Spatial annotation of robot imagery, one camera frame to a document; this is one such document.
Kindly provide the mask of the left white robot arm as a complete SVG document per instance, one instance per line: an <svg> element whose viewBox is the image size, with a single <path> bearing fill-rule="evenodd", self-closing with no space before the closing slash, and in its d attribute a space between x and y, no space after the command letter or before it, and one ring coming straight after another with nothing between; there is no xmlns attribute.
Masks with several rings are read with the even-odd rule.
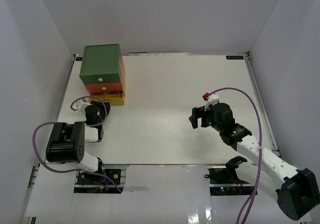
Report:
<svg viewBox="0 0 320 224"><path fill-rule="evenodd" d="M85 144L97 143L103 139L103 122L109 115L109 102L80 99L72 110L84 113L84 121L74 123L58 122L53 125L46 147L45 158L49 163L68 164L88 172L88 177L99 184L105 180L103 161L85 151Z"/></svg>

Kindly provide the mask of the yellow cardboard box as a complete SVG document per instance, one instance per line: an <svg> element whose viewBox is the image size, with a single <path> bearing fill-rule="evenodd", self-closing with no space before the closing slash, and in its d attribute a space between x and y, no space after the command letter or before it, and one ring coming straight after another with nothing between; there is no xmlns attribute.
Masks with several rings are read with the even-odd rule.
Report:
<svg viewBox="0 0 320 224"><path fill-rule="evenodd" d="M90 92L89 95L98 97L104 103L108 102L111 106L122 106L125 104L125 92L123 90Z"/></svg>

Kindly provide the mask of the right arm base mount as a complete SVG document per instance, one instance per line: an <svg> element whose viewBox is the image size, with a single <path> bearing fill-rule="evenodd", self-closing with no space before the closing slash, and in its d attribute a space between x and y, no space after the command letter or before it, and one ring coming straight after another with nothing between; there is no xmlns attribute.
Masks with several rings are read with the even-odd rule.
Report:
<svg viewBox="0 0 320 224"><path fill-rule="evenodd" d="M254 190L253 185L234 177L226 167L209 168L204 177L212 197L250 196Z"/></svg>

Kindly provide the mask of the orange cardboard box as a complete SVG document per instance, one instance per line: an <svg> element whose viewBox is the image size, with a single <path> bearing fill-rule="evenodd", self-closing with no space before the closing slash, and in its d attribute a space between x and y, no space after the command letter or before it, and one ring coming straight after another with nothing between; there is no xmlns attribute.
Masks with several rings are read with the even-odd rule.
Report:
<svg viewBox="0 0 320 224"><path fill-rule="evenodd" d="M126 71L123 58L120 58L121 77L120 82L104 82L95 84L86 84L84 87L89 93L102 93L102 92L121 92L126 88Z"/></svg>

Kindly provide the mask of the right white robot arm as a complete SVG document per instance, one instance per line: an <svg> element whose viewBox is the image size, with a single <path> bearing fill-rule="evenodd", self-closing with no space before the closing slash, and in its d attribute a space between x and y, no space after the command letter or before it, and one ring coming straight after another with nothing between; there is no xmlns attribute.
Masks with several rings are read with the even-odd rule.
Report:
<svg viewBox="0 0 320 224"><path fill-rule="evenodd" d="M214 128L222 141L239 153L225 164L226 179L236 184L244 181L255 184L260 174L258 189L276 201L281 211L297 221L320 204L320 191L314 173L288 164L267 148L243 125L237 123L230 106L216 103L194 107L189 117L192 128Z"/></svg>

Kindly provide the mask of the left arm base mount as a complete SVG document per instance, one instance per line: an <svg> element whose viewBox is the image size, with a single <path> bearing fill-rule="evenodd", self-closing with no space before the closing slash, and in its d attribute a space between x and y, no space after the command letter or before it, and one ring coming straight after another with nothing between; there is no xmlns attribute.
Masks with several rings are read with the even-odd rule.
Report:
<svg viewBox="0 0 320 224"><path fill-rule="evenodd" d="M104 175L108 178L78 172L73 192L75 194L120 194L119 190L122 192L125 186L126 169L109 167L104 170Z"/></svg>

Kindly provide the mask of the green drawer box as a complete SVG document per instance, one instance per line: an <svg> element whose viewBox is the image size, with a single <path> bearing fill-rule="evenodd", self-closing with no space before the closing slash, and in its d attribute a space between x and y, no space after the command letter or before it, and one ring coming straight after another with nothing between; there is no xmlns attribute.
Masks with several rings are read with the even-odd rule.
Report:
<svg viewBox="0 0 320 224"><path fill-rule="evenodd" d="M121 49L119 44L84 47L79 77L84 85L121 82Z"/></svg>

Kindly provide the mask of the large white tape roll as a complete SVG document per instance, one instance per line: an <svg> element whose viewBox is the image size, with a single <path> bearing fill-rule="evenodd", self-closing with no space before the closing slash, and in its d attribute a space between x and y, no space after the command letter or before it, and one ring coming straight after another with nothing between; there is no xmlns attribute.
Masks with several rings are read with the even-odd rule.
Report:
<svg viewBox="0 0 320 224"><path fill-rule="evenodd" d="M118 98L120 96L120 91L107 91L103 93L104 97Z"/></svg>

